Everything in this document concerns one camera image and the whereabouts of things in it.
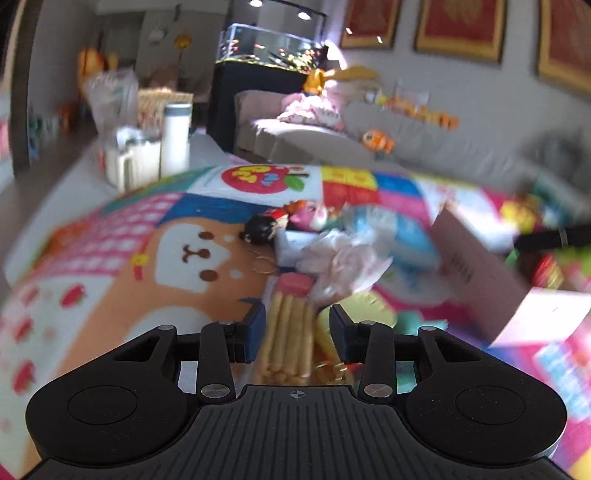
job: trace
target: framed picture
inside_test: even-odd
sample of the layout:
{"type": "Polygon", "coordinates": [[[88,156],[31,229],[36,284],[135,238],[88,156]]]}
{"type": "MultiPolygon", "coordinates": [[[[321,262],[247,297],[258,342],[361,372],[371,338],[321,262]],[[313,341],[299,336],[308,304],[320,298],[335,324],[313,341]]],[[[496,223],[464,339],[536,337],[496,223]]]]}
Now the framed picture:
{"type": "Polygon", "coordinates": [[[417,51],[500,63],[507,0],[423,0],[417,51]]]}
{"type": "Polygon", "coordinates": [[[341,48],[392,48],[402,0],[349,0],[341,48]]]}
{"type": "Polygon", "coordinates": [[[591,7],[584,0],[540,0],[541,78],[591,93],[591,7]]]}

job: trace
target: aquarium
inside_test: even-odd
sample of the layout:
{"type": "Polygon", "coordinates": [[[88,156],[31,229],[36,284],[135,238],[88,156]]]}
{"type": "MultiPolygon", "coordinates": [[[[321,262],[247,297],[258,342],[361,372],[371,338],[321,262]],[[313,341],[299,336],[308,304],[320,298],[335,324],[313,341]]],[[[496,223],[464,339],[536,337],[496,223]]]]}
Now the aquarium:
{"type": "Polygon", "coordinates": [[[308,73],[318,66],[321,47],[308,38],[232,24],[220,35],[217,60],[244,61],[308,73]]]}

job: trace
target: colorful play mat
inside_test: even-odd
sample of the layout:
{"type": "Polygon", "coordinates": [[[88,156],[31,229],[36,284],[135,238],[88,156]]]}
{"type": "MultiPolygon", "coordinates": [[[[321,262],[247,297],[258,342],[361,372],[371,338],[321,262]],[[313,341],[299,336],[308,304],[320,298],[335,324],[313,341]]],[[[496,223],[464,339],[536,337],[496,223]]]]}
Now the colorful play mat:
{"type": "MultiPolygon", "coordinates": [[[[486,244],[510,243],[532,213],[468,184],[420,175],[317,166],[208,167],[161,181],[64,226],[45,244],[4,305],[0,324],[0,479],[39,461],[24,423],[32,394],[53,378],[158,325],[193,333],[241,319],[268,275],[239,239],[270,206],[318,200],[340,209],[376,204],[429,226],[453,206],[486,244]]],[[[272,257],[271,247],[258,254],[272,257]]],[[[394,310],[447,319],[480,346],[470,315],[439,274],[409,278],[395,264],[375,285],[394,310]]],[[[489,351],[551,385],[569,421],[554,461],[591,478],[591,336],[586,324],[561,344],[489,351]]]]}

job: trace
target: gray sofa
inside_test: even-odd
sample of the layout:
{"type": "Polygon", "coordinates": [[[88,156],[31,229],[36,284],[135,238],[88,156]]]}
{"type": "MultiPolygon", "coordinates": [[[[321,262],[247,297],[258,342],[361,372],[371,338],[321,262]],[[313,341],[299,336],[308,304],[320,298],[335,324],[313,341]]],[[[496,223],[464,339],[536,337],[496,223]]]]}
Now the gray sofa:
{"type": "Polygon", "coordinates": [[[235,154],[253,163],[320,164],[377,171],[412,170],[476,183],[505,193],[527,190],[542,181],[577,219],[591,218],[591,199],[552,172],[518,155],[496,152],[466,141],[456,132],[427,125],[363,102],[341,111],[344,133],[286,124],[276,117],[290,96],[250,90],[236,96],[235,154]],[[376,161],[360,142],[368,130],[388,133],[393,155],[376,161]]]}

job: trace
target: breadstick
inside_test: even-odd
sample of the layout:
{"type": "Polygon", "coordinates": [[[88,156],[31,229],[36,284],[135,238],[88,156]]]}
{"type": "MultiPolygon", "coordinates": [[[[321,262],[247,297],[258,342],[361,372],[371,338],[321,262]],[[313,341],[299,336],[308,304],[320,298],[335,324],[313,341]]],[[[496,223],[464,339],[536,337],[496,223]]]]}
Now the breadstick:
{"type": "Polygon", "coordinates": [[[304,312],[306,311],[306,300],[298,297],[294,299],[293,308],[290,316],[289,336],[285,346],[285,365],[283,373],[288,377],[293,377],[298,370],[298,361],[300,359],[300,349],[302,345],[302,333],[304,331],[304,312]]]}
{"type": "Polygon", "coordinates": [[[267,377],[269,375],[269,356],[271,354],[271,349],[273,348],[273,342],[275,340],[275,332],[277,330],[279,311],[282,302],[283,293],[279,290],[275,291],[271,300],[269,315],[267,316],[267,329],[265,331],[265,337],[263,338],[262,345],[259,348],[257,359],[258,371],[263,377],[267,377]]]}
{"type": "Polygon", "coordinates": [[[265,384],[265,379],[259,371],[255,371],[252,374],[251,381],[252,381],[253,385],[264,385],[265,384]]]}
{"type": "Polygon", "coordinates": [[[298,385],[298,386],[304,386],[308,384],[308,379],[307,378],[302,378],[302,377],[291,377],[290,378],[290,385],[298,385]]]}
{"type": "Polygon", "coordinates": [[[304,329],[300,349],[298,376],[308,378],[312,374],[312,356],[314,355],[314,327],[316,324],[316,308],[313,304],[306,304],[304,313],[304,329]]]}
{"type": "Polygon", "coordinates": [[[277,385],[287,385],[287,375],[285,375],[283,372],[275,374],[275,382],[277,385]]]}
{"type": "Polygon", "coordinates": [[[289,330],[293,301],[293,295],[288,295],[281,303],[279,320],[277,322],[277,332],[275,334],[275,340],[273,341],[271,360],[269,364],[269,370],[272,372],[279,372],[283,368],[283,359],[285,358],[285,344],[287,343],[287,332],[289,330]]]}

